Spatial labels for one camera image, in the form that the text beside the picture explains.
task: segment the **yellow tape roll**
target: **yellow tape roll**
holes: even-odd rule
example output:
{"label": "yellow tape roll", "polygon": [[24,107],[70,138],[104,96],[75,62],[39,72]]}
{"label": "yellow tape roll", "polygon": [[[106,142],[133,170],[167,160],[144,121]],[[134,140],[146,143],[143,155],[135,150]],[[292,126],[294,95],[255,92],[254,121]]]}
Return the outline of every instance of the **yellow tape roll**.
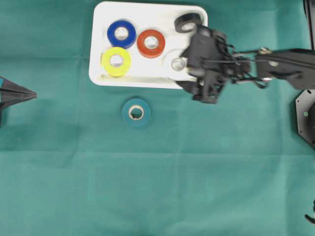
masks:
{"label": "yellow tape roll", "polygon": [[[113,66],[110,63],[110,59],[112,56],[119,55],[123,58],[123,64],[120,66]],[[101,64],[103,68],[107,71],[110,76],[113,77],[122,77],[124,76],[130,69],[131,66],[131,57],[129,53],[123,48],[110,48],[108,49],[102,56]]]}

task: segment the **white tape roll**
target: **white tape roll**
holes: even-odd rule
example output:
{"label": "white tape roll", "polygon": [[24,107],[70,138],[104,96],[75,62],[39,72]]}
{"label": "white tape roll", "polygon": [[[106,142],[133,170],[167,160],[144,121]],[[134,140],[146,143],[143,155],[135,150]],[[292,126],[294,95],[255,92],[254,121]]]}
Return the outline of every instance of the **white tape roll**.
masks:
{"label": "white tape roll", "polygon": [[175,81],[196,81],[188,74],[187,59],[179,57],[182,50],[174,50],[167,54],[163,61],[165,76]]}

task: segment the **black tape roll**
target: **black tape roll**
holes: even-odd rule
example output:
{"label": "black tape roll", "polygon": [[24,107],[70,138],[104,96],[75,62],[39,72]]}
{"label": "black tape roll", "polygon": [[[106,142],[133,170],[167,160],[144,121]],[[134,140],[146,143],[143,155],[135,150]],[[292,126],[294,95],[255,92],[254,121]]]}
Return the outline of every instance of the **black tape roll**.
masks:
{"label": "black tape roll", "polygon": [[174,21],[175,30],[178,33],[188,33],[193,31],[196,26],[202,25],[201,17],[197,13],[188,13],[178,17]]}

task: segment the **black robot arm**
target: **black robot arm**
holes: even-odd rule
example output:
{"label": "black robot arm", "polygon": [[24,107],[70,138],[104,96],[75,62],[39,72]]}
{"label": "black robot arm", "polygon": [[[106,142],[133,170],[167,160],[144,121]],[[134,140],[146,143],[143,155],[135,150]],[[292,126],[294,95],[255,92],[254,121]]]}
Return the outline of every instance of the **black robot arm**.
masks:
{"label": "black robot arm", "polygon": [[[246,56],[255,55],[255,59]],[[294,88],[315,89],[315,52],[305,49],[236,52],[226,35],[205,26],[198,26],[189,47],[182,53],[188,59],[189,74],[196,82],[178,81],[193,99],[215,104],[225,84],[254,83],[260,89],[272,79],[288,81]],[[257,76],[250,74],[255,63]]]}

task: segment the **green cloth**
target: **green cloth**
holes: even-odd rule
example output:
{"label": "green cloth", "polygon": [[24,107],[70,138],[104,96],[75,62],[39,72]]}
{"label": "green cloth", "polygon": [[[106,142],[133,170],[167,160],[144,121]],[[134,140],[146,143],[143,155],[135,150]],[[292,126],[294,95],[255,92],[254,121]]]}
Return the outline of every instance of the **green cloth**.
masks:
{"label": "green cloth", "polygon": [[[229,84],[205,105],[182,90],[97,86],[88,68],[98,3],[0,2],[0,75],[38,94],[3,112],[0,235],[313,236],[300,92]],[[173,3],[204,7],[238,50],[310,48],[302,0]],[[143,129],[121,117],[134,96],[152,109]]]}

